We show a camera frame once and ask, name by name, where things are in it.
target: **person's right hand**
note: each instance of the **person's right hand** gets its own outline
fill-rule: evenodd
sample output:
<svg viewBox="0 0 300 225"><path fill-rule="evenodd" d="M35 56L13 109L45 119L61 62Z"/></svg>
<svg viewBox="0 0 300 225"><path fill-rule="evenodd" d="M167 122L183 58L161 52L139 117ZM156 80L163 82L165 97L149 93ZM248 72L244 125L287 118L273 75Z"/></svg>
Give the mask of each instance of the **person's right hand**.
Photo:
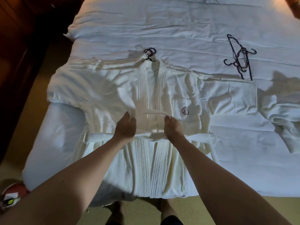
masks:
<svg viewBox="0 0 300 225"><path fill-rule="evenodd" d="M182 138L184 136L181 124L179 121L173 117L169 118L168 116L165 117L165 127L164 127L165 135L167 136L168 140L173 144L174 140Z"/></svg>

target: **chest pocket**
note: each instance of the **chest pocket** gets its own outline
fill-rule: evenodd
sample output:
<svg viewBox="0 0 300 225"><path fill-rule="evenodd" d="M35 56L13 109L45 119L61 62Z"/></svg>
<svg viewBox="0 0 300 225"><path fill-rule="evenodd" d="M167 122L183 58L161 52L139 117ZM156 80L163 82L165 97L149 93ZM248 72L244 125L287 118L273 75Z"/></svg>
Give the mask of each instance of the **chest pocket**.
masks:
<svg viewBox="0 0 300 225"><path fill-rule="evenodd" d="M172 100L174 118L180 121L196 121L198 115L192 101L189 99Z"/></svg>

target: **floor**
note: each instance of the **floor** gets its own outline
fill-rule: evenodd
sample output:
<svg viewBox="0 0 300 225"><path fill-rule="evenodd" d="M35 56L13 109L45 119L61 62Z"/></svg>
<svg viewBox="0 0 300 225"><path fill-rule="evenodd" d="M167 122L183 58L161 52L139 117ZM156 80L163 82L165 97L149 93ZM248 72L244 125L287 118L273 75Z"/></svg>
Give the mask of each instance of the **floor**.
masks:
<svg viewBox="0 0 300 225"><path fill-rule="evenodd" d="M66 63L71 46L72 43L64 37L58 37L50 44L15 129L6 157L0 165L0 181L5 178L22 178L22 168L49 104L46 101L47 85L55 70ZM300 225L300 198L266 197L266 200L292 224ZM176 199L174 209L185 225L214 224L200 197ZM160 214L157 209L140 199L134 202L125 202L125 211L127 225L150 225L160 222ZM78 224L105 224L109 216L110 211L106 208L89 208Z"/></svg>

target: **embroidered logo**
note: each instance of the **embroidered logo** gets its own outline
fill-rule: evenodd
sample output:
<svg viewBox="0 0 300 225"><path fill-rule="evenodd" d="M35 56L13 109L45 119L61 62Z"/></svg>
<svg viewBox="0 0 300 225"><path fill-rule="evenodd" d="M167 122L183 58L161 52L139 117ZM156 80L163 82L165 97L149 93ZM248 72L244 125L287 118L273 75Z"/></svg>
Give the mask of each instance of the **embroidered logo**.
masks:
<svg viewBox="0 0 300 225"><path fill-rule="evenodd" d="M190 112L188 111L188 108L185 106L184 108L181 109L181 112L184 114L184 115L188 115Z"/></svg>

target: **forearm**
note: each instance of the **forearm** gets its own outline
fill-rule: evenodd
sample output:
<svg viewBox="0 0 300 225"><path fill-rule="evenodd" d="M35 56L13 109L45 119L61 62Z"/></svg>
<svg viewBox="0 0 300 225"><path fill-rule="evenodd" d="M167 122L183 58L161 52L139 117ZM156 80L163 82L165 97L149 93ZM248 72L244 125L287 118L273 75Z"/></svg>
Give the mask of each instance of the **forearm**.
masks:
<svg viewBox="0 0 300 225"><path fill-rule="evenodd" d="M173 145L216 224L289 224L256 191L213 162L184 137Z"/></svg>
<svg viewBox="0 0 300 225"><path fill-rule="evenodd" d="M5 213L0 223L75 225L123 145L121 140L109 140L63 169Z"/></svg>

